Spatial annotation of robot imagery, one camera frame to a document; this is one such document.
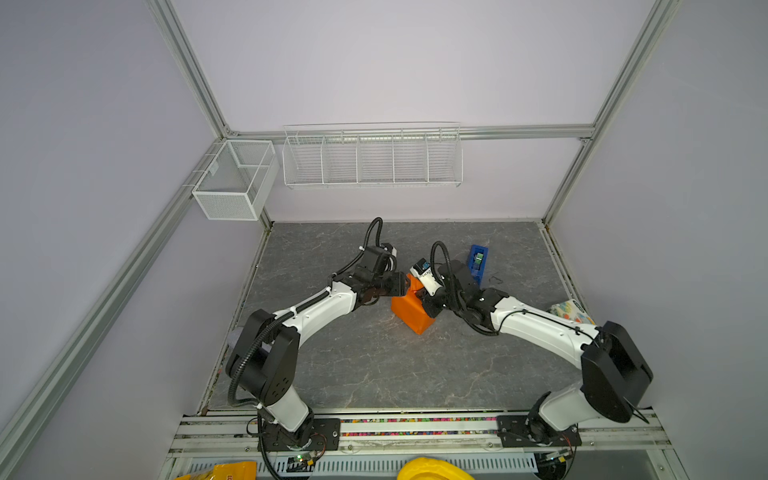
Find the wire rack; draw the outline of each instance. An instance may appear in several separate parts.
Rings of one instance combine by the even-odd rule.
[[[291,188],[459,185],[462,145],[457,124],[349,130],[286,127],[283,174]]]
[[[271,141],[227,140],[192,194],[211,220],[259,220],[279,169]]]

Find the orange box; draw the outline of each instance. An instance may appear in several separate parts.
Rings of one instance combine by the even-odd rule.
[[[435,322],[435,319],[427,315],[422,307],[422,301],[416,296],[416,292],[424,288],[418,278],[410,273],[408,279],[411,280],[411,286],[405,296],[394,296],[392,298],[392,311],[400,318],[411,330],[421,335],[424,330],[429,328]]]

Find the blue box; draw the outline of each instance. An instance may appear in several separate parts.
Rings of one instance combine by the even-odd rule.
[[[472,248],[469,249],[467,266],[478,286],[482,283],[482,274],[485,271],[486,260],[488,260],[488,248],[472,245]]]

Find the white wall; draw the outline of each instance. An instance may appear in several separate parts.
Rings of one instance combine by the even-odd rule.
[[[3,2],[0,65],[2,427],[213,135],[139,0]]]
[[[554,222],[693,479],[764,478],[768,4],[689,0]]]
[[[282,171],[266,208],[273,220],[481,220],[542,218],[573,161],[575,138],[462,142],[458,187],[291,190]]]
[[[157,478],[217,361],[260,230],[191,206],[16,478]]]
[[[235,131],[591,123],[653,0],[174,0]]]

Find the table surface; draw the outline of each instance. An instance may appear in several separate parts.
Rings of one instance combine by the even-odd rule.
[[[322,289],[328,275],[356,255],[366,228],[365,223],[276,223],[240,324],[254,310],[280,310]],[[429,257],[436,240],[461,261],[474,243],[489,248],[483,288],[504,290],[543,310],[568,299],[534,222],[385,223],[381,236],[397,248],[399,270]],[[543,393],[580,377],[554,353],[510,335],[480,335],[449,311],[417,335],[382,298],[308,339],[293,384],[314,409],[527,410]],[[209,409],[230,408],[228,384],[222,374]],[[240,390],[239,396],[245,395]]]

